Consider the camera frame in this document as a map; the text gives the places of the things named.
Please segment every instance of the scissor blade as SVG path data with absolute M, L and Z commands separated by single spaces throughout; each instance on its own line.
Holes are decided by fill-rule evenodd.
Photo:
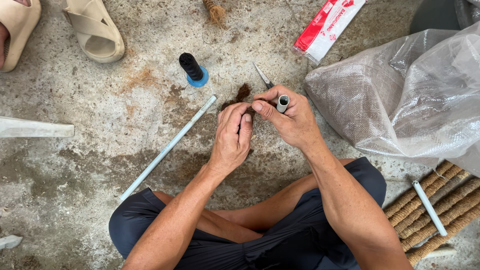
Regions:
M 257 71 L 258 73 L 260 74 L 260 76 L 262 77 L 262 79 L 265 81 L 266 84 L 269 84 L 270 83 L 270 80 L 267 78 L 267 76 L 265 76 L 265 74 L 262 72 L 262 70 L 257 66 L 257 64 L 255 64 L 255 62 L 253 62 L 253 64 L 255 65 L 255 67 L 257 68 Z

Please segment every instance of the concrete floor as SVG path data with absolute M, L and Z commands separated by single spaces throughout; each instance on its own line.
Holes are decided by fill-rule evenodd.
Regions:
M 265 86 L 256 61 L 276 84 L 299 93 L 305 58 L 291 45 L 325 0 L 225 1 L 223 29 L 205 24 L 200 0 L 106 0 L 126 46 L 113 64 L 89 60 L 78 46 L 61 8 L 41 0 L 42 17 L 17 68 L 0 74 L 0 115 L 72 123 L 70 138 L 0 140 L 0 227 L 24 240 L 0 252 L 0 269 L 119 269 L 123 263 L 108 236 L 108 220 L 119 196 L 190 117 L 210 98 L 218 102 L 143 182 L 178 193 L 208 160 L 220 105 L 249 83 Z M 419 0 L 370 0 L 321 65 L 353 56 L 408 34 Z M 205 87 L 189 86 L 178 56 L 191 52 L 210 73 Z M 315 109 L 324 138 L 338 158 L 361 153 L 349 146 Z M 284 143 L 256 116 L 254 152 L 214 192 L 207 208 L 237 209 L 258 203 L 309 173 L 301 153 Z M 368 156 L 388 183 L 385 204 L 430 168 Z M 480 241 L 474 221 L 448 242 L 459 254 L 426 259 L 416 269 L 478 269 Z

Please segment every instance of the beige slide sandal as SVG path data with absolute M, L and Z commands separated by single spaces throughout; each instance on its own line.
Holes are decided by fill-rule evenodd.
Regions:
M 84 53 L 99 63 L 118 61 L 125 47 L 102 0 L 67 0 L 67 4 L 63 12 Z
M 18 63 L 30 34 L 35 28 L 42 7 L 39 0 L 28 0 L 24 6 L 13 0 L 0 0 L 0 22 L 7 28 L 10 37 L 5 42 L 5 63 L 0 72 L 12 71 Z

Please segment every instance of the forearm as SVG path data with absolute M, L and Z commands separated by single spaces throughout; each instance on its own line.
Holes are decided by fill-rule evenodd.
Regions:
M 365 250 L 401 252 L 398 237 L 370 194 L 340 164 L 321 137 L 303 149 L 322 194 L 329 224 L 350 247 L 360 265 Z
M 222 180 L 203 166 L 147 228 L 122 269 L 173 269 L 190 243 L 205 204 Z

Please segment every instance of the red and white package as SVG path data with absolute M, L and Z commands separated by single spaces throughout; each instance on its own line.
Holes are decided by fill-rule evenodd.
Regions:
M 293 45 L 294 51 L 319 64 L 367 0 L 328 0 Z

